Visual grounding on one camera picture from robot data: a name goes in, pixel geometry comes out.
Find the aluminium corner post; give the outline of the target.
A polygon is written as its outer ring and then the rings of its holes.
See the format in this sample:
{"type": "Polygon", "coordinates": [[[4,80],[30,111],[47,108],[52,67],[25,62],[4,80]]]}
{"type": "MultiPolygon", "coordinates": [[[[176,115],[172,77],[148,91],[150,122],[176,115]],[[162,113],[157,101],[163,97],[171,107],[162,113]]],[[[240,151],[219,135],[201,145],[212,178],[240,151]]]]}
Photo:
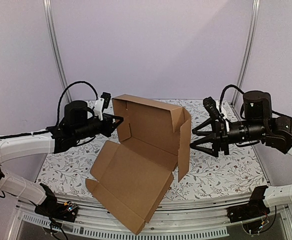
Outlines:
{"type": "Polygon", "coordinates": [[[50,44],[52,47],[52,52],[53,52],[53,57],[56,64],[57,73],[59,76],[59,81],[60,81],[62,89],[65,90],[66,87],[68,86],[68,82],[66,80],[64,67],[63,67],[63,63],[62,63],[62,59],[61,59],[61,55],[59,51],[57,35],[55,31],[55,26],[54,26],[51,1],[43,0],[42,2],[43,2],[43,9],[44,9],[44,14],[45,14],[45,19],[46,19],[46,24],[47,24],[47,29],[48,29],[48,35],[49,35],[50,44]]]}
{"type": "Polygon", "coordinates": [[[259,11],[260,11],[260,2],[261,2],[260,0],[252,1],[252,11],[251,11],[251,19],[250,19],[250,24],[249,24],[248,36],[247,36],[244,55],[243,55],[237,83],[236,83],[236,86],[240,89],[242,88],[243,83],[244,83],[244,78],[246,75],[246,71],[248,69],[250,55],[253,48],[253,42],[255,38],[259,11]]]}

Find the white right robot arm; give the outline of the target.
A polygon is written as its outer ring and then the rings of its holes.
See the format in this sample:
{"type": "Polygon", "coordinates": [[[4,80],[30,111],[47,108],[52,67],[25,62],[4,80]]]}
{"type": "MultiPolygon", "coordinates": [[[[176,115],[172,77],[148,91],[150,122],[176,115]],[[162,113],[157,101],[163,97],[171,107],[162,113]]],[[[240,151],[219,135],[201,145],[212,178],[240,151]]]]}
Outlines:
{"type": "Polygon", "coordinates": [[[199,139],[190,144],[191,149],[217,158],[220,153],[229,155],[230,145],[263,144],[292,160],[292,117],[273,110],[268,92],[251,90],[242,97],[243,117],[238,121],[226,118],[220,102],[211,97],[203,100],[209,118],[192,130],[199,139]]]}

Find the right aluminium corner post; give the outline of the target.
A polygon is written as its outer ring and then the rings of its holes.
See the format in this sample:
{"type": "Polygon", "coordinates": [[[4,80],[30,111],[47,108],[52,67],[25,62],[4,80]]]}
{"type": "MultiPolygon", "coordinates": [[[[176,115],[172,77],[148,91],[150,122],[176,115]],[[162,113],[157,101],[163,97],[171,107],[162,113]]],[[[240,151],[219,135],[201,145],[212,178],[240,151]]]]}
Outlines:
{"type": "Polygon", "coordinates": [[[255,38],[259,11],[260,11],[260,2],[261,2],[260,0],[252,1],[252,11],[251,11],[251,19],[250,19],[250,24],[249,24],[248,36],[247,36],[244,55],[243,55],[237,83],[236,83],[236,86],[240,89],[242,88],[243,83],[244,83],[244,78],[246,75],[246,71],[248,69],[250,55],[253,48],[253,42],[255,38]]]}

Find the aluminium front rail frame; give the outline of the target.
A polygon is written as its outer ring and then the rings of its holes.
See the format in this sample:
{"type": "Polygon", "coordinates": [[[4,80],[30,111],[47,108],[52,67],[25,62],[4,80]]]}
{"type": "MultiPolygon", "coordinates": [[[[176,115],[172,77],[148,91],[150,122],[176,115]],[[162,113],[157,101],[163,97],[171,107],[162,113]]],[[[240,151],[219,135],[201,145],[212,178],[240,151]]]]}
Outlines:
{"type": "Polygon", "coordinates": [[[79,205],[75,222],[50,227],[49,219],[19,200],[8,231],[9,240],[292,240],[292,215],[287,206],[271,210],[258,234],[245,230],[257,219],[230,222],[227,208],[246,203],[248,196],[215,201],[164,201],[140,234],[133,234],[93,198],[71,196],[79,205]]]}

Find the left aluminium corner post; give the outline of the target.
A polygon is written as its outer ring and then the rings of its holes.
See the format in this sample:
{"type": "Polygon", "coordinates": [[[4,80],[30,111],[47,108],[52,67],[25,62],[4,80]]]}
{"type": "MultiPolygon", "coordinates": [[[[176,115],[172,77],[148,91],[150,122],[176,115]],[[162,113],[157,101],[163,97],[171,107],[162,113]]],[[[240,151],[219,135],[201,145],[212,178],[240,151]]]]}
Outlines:
{"type": "Polygon", "coordinates": [[[63,67],[63,63],[62,63],[62,59],[61,59],[61,55],[59,51],[57,35],[55,31],[55,26],[54,26],[51,1],[43,0],[42,2],[43,2],[43,9],[44,9],[44,14],[45,14],[45,19],[46,19],[46,24],[47,24],[47,29],[48,29],[48,35],[49,35],[50,44],[52,47],[52,52],[53,52],[53,57],[56,64],[57,73],[59,76],[59,81],[60,81],[62,89],[65,90],[66,87],[68,86],[68,82],[66,80],[64,67],[63,67]]]}

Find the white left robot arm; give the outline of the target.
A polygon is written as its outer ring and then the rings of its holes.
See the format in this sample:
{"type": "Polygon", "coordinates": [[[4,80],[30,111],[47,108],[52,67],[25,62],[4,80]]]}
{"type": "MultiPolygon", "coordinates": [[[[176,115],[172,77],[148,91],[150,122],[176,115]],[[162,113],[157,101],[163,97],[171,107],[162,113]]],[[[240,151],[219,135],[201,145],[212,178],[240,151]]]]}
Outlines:
{"type": "MultiPolygon", "coordinates": [[[[45,129],[13,135],[0,135],[0,167],[4,162],[37,155],[58,154],[91,142],[97,135],[110,137],[123,122],[123,117],[104,113],[108,105],[98,99],[93,108],[76,100],[64,107],[64,117],[45,129]]],[[[0,168],[0,191],[24,198],[49,216],[56,217],[60,206],[54,193],[44,184],[37,184],[0,168]]]]}

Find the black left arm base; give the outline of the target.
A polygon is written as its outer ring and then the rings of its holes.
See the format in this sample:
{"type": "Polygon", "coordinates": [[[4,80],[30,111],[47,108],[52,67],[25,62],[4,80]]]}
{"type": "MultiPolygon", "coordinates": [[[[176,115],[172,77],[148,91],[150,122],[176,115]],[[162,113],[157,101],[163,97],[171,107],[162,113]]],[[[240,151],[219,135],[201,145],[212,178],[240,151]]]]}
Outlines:
{"type": "Polygon", "coordinates": [[[58,203],[55,194],[48,186],[42,183],[39,185],[45,191],[46,198],[43,203],[35,207],[34,212],[49,218],[74,223],[78,213],[78,204],[72,203],[71,201],[58,203]]]}

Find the brown cardboard paper box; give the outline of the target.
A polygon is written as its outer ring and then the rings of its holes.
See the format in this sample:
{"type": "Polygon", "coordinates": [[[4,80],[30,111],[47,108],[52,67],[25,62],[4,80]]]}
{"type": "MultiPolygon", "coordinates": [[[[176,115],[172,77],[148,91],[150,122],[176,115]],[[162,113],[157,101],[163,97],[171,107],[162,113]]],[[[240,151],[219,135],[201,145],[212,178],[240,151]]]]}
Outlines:
{"type": "Polygon", "coordinates": [[[139,234],[173,182],[189,171],[191,115],[182,106],[123,94],[119,141],[106,141],[85,181],[88,191],[127,229],[139,234]]]}

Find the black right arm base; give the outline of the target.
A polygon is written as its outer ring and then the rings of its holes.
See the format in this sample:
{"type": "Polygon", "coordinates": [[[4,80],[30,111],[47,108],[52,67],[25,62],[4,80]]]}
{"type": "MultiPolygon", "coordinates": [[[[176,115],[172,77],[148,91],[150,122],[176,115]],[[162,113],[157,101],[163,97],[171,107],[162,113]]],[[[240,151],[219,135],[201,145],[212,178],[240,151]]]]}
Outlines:
{"type": "Polygon", "coordinates": [[[247,203],[228,207],[227,217],[230,222],[236,223],[259,218],[257,221],[244,223],[242,227],[250,235],[260,234],[269,219],[270,208],[266,207],[263,202],[265,191],[268,188],[267,185],[258,186],[253,190],[247,203]]]}

